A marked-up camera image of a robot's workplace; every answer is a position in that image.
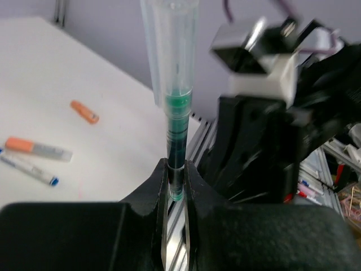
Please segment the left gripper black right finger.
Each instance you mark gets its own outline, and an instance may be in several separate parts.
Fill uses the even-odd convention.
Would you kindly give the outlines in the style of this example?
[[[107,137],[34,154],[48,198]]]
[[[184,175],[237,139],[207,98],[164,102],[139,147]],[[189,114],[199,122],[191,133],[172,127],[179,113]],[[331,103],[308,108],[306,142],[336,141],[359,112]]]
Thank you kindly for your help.
[[[323,206],[236,205],[184,168],[189,270],[359,270],[344,219]]]

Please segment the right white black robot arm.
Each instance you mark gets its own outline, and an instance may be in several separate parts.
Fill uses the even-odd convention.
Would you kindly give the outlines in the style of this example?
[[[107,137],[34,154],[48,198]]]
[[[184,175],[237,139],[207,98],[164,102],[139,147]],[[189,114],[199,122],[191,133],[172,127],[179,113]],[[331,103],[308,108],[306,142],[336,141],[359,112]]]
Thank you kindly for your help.
[[[283,203],[297,191],[300,163],[360,121],[360,45],[301,70],[296,100],[245,95],[219,99],[217,134],[198,169],[234,203]]]

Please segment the white blue-capped pen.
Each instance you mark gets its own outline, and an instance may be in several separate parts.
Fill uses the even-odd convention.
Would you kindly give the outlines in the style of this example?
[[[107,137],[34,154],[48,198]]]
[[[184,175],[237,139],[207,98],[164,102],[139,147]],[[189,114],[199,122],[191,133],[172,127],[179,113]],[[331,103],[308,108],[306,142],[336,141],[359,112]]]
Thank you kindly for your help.
[[[4,149],[1,149],[1,161],[49,186],[56,186],[59,183],[59,178],[56,175],[17,156],[10,155]]]

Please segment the orange highlighter pen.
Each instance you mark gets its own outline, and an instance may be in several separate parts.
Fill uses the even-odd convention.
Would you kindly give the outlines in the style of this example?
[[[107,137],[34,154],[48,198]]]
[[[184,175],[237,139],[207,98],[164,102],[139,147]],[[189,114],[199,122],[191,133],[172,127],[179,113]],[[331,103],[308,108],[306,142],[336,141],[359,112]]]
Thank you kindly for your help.
[[[99,116],[81,102],[73,100],[70,106],[88,123],[96,124],[99,121]]]

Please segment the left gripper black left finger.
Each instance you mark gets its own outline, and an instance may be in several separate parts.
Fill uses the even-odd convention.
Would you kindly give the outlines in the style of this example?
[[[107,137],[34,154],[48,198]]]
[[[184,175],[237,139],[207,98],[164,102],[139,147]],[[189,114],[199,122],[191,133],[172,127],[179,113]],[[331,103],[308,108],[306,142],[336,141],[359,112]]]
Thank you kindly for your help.
[[[168,167],[119,202],[12,203],[1,209],[2,270],[164,270]]]

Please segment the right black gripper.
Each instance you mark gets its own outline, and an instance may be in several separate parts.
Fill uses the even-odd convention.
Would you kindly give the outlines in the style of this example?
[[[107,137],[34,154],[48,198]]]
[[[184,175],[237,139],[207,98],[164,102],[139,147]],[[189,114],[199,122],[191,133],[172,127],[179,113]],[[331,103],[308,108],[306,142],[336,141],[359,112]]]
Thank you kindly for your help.
[[[288,203],[310,147],[311,113],[280,100],[220,97],[202,177],[234,203]]]

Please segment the grey orange-tipped marker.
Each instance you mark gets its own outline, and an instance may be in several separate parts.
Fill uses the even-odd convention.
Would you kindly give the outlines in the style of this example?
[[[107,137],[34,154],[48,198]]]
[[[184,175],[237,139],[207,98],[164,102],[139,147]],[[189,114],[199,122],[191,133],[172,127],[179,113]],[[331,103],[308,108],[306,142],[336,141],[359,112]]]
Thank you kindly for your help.
[[[50,146],[39,142],[33,142],[22,138],[9,137],[5,146],[12,151],[18,151],[37,155],[53,160],[69,162],[72,159],[73,152],[57,146]]]

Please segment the black green-tipped pen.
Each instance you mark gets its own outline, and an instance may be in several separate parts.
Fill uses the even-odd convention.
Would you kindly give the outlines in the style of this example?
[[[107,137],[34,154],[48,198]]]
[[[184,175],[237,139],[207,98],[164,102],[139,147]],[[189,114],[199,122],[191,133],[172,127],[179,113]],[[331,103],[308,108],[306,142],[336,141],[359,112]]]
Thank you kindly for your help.
[[[183,198],[184,164],[191,101],[191,89],[173,89],[170,94],[164,96],[164,112],[167,120],[169,195],[175,202]]]

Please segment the clear pen cap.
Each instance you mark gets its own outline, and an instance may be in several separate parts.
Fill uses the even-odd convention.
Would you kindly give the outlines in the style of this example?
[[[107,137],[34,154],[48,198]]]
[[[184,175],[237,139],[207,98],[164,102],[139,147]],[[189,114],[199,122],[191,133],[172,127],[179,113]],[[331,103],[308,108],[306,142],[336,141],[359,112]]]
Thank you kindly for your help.
[[[166,116],[191,112],[198,1],[141,1],[155,103]]]

